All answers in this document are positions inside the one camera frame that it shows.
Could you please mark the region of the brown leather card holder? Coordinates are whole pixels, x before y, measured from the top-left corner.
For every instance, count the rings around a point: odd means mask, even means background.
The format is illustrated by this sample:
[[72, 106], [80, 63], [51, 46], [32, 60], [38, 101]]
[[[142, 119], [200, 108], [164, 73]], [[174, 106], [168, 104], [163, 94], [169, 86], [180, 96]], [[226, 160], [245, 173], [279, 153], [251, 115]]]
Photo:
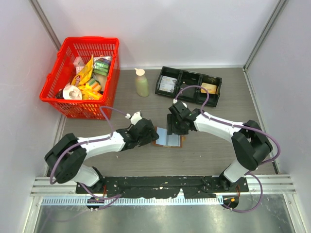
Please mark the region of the brown leather card holder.
[[183, 135], [169, 134], [167, 129], [156, 127], [159, 138], [153, 142], [156, 146], [167, 148], [181, 148], [185, 137]]

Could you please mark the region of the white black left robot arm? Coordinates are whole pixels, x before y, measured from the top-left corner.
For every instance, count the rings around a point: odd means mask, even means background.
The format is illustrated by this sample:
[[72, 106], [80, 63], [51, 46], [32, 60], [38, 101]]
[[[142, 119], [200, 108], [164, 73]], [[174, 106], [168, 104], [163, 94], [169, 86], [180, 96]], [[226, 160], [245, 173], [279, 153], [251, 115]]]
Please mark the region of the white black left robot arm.
[[74, 181], [92, 193], [99, 193], [105, 185], [104, 177], [95, 167], [85, 166], [85, 160], [109, 152], [120, 152], [144, 146], [159, 139], [151, 120], [141, 118], [128, 128], [111, 134], [78, 138], [68, 133], [45, 155], [51, 169], [52, 183]]

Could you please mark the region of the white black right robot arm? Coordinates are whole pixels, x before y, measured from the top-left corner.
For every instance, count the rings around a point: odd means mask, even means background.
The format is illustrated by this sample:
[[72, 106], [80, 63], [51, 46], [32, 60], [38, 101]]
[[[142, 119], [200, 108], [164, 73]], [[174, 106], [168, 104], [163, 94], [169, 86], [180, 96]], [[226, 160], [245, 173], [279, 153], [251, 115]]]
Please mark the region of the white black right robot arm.
[[176, 99], [169, 110], [174, 134], [205, 132], [232, 144], [236, 159], [219, 176], [220, 188], [226, 192], [232, 191], [247, 172], [256, 170], [273, 150], [266, 133], [253, 120], [246, 123], [224, 120], [200, 109], [191, 111]]

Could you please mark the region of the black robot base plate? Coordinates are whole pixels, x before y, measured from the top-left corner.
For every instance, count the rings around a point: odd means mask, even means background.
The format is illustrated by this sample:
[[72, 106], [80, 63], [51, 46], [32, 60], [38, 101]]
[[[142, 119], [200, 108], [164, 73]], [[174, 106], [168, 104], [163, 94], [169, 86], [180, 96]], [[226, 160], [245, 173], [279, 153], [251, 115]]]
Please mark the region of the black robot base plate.
[[215, 197], [217, 193], [249, 191], [245, 177], [239, 178], [235, 183], [222, 176], [100, 176], [94, 180], [78, 176], [72, 180], [77, 182], [77, 194], [86, 194], [88, 190], [107, 198], [173, 199], [182, 191], [185, 198], [198, 199]]

